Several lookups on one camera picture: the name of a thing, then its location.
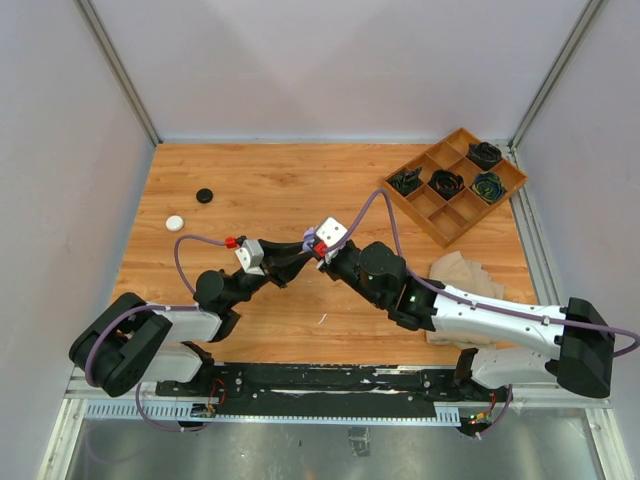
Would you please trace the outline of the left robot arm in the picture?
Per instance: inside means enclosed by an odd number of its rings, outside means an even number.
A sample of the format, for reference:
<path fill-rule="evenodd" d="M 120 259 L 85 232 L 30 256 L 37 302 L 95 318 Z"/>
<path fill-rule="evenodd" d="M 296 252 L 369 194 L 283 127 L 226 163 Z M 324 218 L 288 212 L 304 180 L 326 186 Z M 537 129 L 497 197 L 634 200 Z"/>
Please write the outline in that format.
<path fill-rule="evenodd" d="M 202 272 L 192 286 L 190 305 L 160 305 L 127 292 L 118 297 L 71 344 L 69 359 L 87 383 L 119 397 L 140 382 L 174 381 L 190 394 L 207 393 L 214 383 L 211 359 L 200 342 L 226 339 L 245 303 L 265 285 L 286 287 L 312 259 L 311 241 L 274 243 L 229 238 L 240 267 Z"/>

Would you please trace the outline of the purple earbud charging case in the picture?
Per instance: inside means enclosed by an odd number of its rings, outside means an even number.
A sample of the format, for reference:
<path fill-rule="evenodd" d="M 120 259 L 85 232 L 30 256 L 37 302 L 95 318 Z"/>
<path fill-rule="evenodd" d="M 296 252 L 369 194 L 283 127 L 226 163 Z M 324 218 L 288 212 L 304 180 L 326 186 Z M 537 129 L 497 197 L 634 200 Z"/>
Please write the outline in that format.
<path fill-rule="evenodd" d="M 303 234 L 302 251 L 304 253 L 312 253 L 315 256 L 319 255 L 318 247 L 321 241 L 316 234 L 314 227 L 308 228 Z"/>

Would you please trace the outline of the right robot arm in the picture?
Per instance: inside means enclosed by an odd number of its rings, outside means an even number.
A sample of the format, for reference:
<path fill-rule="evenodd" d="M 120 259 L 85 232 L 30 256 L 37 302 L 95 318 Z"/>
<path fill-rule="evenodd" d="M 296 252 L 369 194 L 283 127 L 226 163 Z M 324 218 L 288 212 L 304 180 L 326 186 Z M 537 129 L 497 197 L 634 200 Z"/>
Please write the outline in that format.
<path fill-rule="evenodd" d="M 452 378 L 463 399 L 508 384 L 550 381 L 588 398 L 610 394 L 615 335 L 587 300 L 542 306 L 470 294 L 411 275 L 405 260 L 382 242 L 364 249 L 353 242 L 337 249 L 318 243 L 313 252 L 320 271 L 349 285 L 402 328 L 512 343 L 506 350 L 472 348 L 460 355 Z"/>

